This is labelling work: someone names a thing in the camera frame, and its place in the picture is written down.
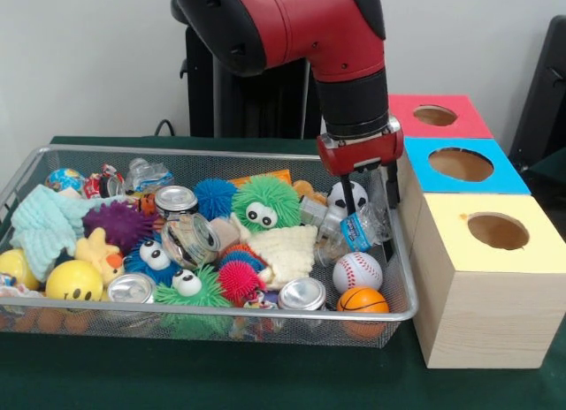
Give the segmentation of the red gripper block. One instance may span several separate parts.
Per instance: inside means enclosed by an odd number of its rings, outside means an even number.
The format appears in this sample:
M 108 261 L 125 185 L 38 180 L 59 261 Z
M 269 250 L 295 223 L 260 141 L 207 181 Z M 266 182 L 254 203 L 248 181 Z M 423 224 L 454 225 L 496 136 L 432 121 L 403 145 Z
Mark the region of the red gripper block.
M 355 214 L 356 204 L 349 174 L 386 166 L 386 194 L 390 208 L 400 202 L 398 166 L 403 152 L 403 132 L 400 121 L 389 116 L 385 131 L 355 140 L 335 140 L 323 133 L 317 137 L 317 151 L 326 170 L 336 177 L 344 193 L 348 215 Z

